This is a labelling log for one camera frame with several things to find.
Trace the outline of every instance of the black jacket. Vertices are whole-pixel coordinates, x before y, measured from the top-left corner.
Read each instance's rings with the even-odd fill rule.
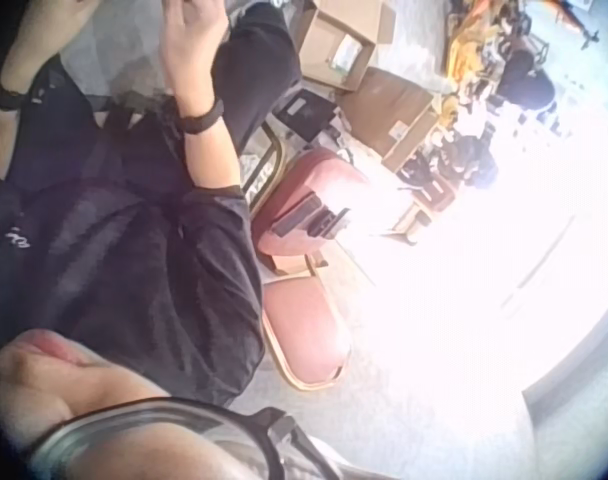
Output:
[[[54,330],[172,395],[230,403],[264,353],[261,282],[239,188],[164,204],[83,181],[0,182],[0,348]]]

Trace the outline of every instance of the wrist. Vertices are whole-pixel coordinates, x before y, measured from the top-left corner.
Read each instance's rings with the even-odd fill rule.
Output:
[[[209,79],[207,84],[195,91],[182,95],[176,94],[177,106],[182,117],[202,117],[210,112],[215,104],[215,89]]]
[[[26,94],[40,68],[42,63],[26,60],[13,46],[0,71],[0,85],[9,92]]]

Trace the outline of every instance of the glasses frame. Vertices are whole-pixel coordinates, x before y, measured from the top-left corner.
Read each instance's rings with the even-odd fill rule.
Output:
[[[268,480],[286,480],[286,471],[278,450],[278,446],[285,441],[289,441],[326,480],[341,478],[337,468],[319,452],[295,419],[282,410],[265,408],[247,416],[214,405],[172,397],[125,403],[60,424],[33,446],[28,453],[29,464],[44,479],[64,478],[62,466],[81,444],[92,443],[93,437],[152,423],[171,423],[196,431],[195,425],[204,421],[205,414],[214,420],[234,425],[255,441],[266,459]]]

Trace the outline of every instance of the black wristband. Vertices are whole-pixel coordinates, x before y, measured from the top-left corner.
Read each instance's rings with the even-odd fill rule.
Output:
[[[22,93],[9,92],[0,83],[0,110],[3,112],[13,112],[21,109],[27,96]]]
[[[197,135],[215,125],[222,115],[224,115],[224,102],[220,98],[216,98],[213,108],[206,115],[180,118],[180,130],[190,135]]]

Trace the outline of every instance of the black sleeve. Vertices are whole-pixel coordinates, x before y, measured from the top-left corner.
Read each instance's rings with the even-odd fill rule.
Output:
[[[210,339],[200,345],[233,396],[264,355],[262,282],[251,241],[250,212],[239,188],[195,189],[180,201],[180,235],[198,266],[197,297]]]

